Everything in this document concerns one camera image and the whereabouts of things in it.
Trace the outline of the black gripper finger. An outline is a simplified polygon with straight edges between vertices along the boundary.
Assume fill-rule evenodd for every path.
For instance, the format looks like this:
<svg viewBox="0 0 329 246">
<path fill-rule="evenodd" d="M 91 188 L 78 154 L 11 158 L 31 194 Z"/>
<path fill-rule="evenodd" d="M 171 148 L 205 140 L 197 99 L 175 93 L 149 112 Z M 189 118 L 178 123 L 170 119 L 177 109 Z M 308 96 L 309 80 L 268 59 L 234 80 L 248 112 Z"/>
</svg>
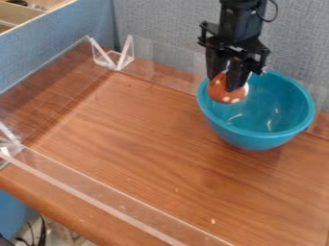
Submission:
<svg viewBox="0 0 329 246">
<path fill-rule="evenodd" d="M 229 56 L 223 51 L 214 50 L 210 47 L 206 48 L 206 67 L 210 80 L 226 70 L 227 61 Z"/>
<path fill-rule="evenodd" d="M 226 91 L 233 92 L 243 87 L 249 75 L 248 62 L 237 57 L 231 57 L 226 65 Z"/>
</svg>

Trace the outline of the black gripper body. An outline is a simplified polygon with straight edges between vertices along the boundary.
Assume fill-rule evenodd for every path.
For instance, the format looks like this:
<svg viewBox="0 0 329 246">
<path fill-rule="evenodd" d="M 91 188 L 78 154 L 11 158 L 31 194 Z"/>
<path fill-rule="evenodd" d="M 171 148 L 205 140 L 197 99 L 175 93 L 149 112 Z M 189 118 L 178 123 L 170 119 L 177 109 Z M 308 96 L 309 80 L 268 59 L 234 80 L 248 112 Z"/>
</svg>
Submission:
<svg viewBox="0 0 329 246">
<path fill-rule="evenodd" d="M 218 23 L 203 21 L 198 44 L 223 51 L 229 59 L 246 61 L 249 70 L 261 74 L 270 50 L 260 41 L 269 0 L 218 0 Z"/>
</svg>

